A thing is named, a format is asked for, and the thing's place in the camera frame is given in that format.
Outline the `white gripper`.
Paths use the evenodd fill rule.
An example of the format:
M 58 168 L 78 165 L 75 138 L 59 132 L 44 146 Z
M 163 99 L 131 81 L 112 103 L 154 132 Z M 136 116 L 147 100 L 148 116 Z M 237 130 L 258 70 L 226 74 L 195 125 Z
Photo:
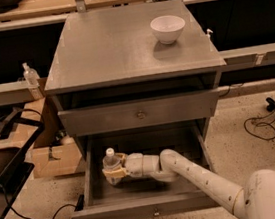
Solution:
M 105 169 L 103 168 L 102 173 L 107 178 L 124 178 L 127 175 L 131 177 L 142 177 L 143 175 L 143 158 L 142 153 L 133 153 L 127 156 L 126 153 L 117 152 L 116 154 L 120 160 L 121 164 L 125 164 L 125 168 L 120 166 L 118 169 Z

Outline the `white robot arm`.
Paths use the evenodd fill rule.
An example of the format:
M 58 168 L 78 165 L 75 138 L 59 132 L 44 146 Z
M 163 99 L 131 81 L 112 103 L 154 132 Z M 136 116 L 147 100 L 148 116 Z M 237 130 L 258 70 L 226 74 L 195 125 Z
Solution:
M 106 180 L 113 185 L 123 178 L 151 177 L 173 182 L 180 176 L 189 180 L 212 200 L 238 219 L 275 219 L 275 171 L 257 170 L 244 186 L 193 163 L 174 150 L 159 155 L 130 155 L 108 149 L 103 158 Z

